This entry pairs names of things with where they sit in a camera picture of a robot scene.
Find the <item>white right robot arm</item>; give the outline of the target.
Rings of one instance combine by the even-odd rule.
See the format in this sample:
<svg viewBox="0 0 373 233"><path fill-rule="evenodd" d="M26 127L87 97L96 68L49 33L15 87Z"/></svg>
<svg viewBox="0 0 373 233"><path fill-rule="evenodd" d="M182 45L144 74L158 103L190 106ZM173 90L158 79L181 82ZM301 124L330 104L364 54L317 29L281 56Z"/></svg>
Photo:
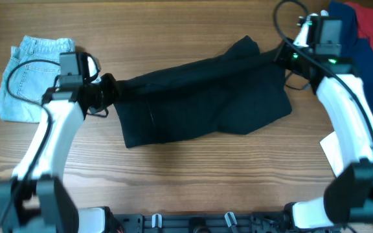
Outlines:
<svg viewBox="0 0 373 233"><path fill-rule="evenodd" d="M291 228L373 223L373 115L353 59L306 54L284 40L275 63L310 81L332 122L342 169L321 197L287 205Z"/></svg>

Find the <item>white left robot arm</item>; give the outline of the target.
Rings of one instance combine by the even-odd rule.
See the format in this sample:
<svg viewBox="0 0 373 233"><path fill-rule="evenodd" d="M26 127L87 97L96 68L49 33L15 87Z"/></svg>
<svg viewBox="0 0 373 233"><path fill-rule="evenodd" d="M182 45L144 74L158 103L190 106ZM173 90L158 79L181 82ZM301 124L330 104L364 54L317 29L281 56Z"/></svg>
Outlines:
<svg viewBox="0 0 373 233"><path fill-rule="evenodd" d="M12 177L0 180L0 232L112 232L108 207L78 209L62 179L74 136L88 111L102 111L118 94L112 74L62 83L42 97L37 132Z"/></svg>

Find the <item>black t-shirt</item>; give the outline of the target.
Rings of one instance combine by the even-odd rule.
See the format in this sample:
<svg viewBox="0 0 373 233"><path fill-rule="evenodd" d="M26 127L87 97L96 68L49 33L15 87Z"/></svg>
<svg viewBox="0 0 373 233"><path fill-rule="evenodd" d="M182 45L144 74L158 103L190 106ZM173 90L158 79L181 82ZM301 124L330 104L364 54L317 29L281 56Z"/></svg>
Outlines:
<svg viewBox="0 0 373 233"><path fill-rule="evenodd" d="M115 102L127 148L213 132L246 135L292 112L275 50L249 36L215 58L117 82Z"/></svg>

